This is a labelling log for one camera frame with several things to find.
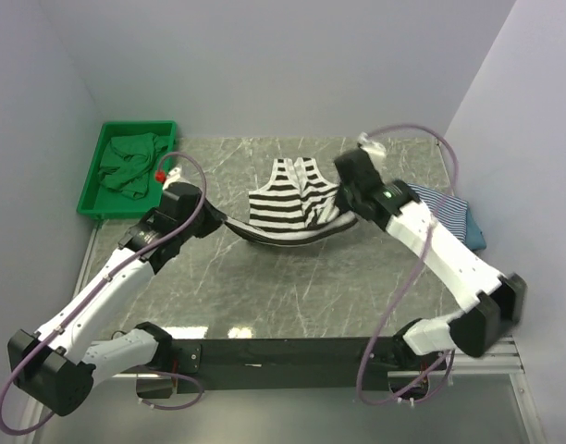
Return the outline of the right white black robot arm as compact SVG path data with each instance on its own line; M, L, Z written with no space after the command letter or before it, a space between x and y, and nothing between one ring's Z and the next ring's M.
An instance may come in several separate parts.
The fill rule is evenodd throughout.
M480 358L520 323L527 293L522 277L506 276L476 256L404 181L383 181L364 149L342 154L334 164L338 208L375 223L417 254L458 304L451 314L408 327L392 349L397 365L413 369L427 354L454 348Z

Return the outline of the black white striped tank top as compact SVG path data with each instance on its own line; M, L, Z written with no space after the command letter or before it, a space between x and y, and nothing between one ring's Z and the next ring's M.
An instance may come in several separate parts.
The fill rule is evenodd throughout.
M299 247L354 227L357 216L336 207L338 184L327 180L310 157L277 158L269 181L248 192L246 222L228 216L225 226L246 241Z

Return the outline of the blue white striped tank top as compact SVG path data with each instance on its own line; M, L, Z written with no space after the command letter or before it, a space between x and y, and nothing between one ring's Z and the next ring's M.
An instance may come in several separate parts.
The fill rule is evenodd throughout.
M421 185L409 183L409 186L426 203L439 222L459 241L465 243L468 203L458 197L431 190Z

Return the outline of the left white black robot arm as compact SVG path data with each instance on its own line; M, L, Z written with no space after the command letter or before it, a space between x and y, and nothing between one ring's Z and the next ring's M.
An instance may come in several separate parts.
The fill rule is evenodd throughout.
M143 292L191 238L220 228L224 217L206 190L175 181L120 239L94 279L59 314L33 334L19 330L8 342L16 387L53 413L67 416L104 380L137 366L170 370L173 339L150 322L98 342L100 330L127 302Z

